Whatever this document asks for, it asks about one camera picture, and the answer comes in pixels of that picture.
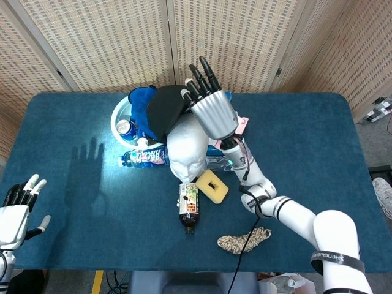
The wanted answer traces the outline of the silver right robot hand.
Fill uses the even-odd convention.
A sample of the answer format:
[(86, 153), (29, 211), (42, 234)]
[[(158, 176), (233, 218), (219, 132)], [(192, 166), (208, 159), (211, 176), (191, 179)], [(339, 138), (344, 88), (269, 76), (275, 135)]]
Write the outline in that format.
[(190, 64), (194, 77), (185, 80), (180, 95), (207, 136), (224, 141), (234, 136), (239, 126), (237, 114), (209, 62), (204, 56), (200, 56), (199, 61), (204, 72)]

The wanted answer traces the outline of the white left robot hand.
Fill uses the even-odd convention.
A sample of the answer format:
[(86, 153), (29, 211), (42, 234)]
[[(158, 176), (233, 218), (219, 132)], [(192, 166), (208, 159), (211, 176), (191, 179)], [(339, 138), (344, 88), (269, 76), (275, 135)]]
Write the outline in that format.
[(30, 214), (46, 183), (45, 179), (40, 179), (38, 174), (34, 174), (26, 182), (12, 186), (6, 193), (1, 205), (2, 251), (14, 251), (24, 241), (47, 230), (51, 221), (50, 215), (46, 215), (38, 227), (28, 228)]

